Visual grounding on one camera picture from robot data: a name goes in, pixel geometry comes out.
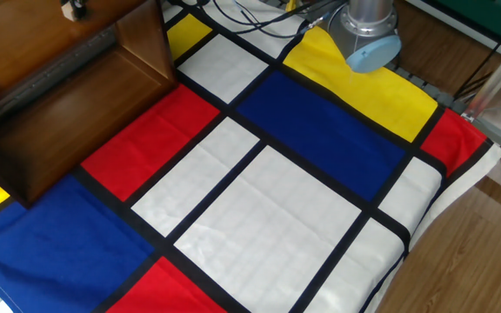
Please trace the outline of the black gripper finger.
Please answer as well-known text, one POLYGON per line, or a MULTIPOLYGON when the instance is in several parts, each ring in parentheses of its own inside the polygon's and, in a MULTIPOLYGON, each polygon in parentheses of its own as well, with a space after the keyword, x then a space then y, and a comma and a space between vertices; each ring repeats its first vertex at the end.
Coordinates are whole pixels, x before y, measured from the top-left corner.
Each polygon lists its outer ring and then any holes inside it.
POLYGON ((73 20, 81 20, 87 15, 87 0, 71 0, 73 20))

